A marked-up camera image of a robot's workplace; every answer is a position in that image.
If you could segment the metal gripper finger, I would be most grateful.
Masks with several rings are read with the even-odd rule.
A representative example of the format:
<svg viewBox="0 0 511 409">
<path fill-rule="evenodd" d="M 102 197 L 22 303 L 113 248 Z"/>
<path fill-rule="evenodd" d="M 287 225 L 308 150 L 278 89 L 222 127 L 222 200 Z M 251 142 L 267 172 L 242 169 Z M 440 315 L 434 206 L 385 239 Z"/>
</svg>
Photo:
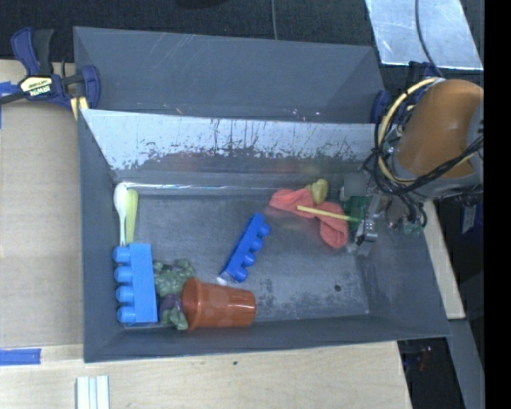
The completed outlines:
<svg viewBox="0 0 511 409">
<path fill-rule="evenodd" d="M 363 221 L 358 225 L 349 252 L 356 256 L 367 257 L 378 237 L 377 224 L 374 221 Z"/>
</svg>

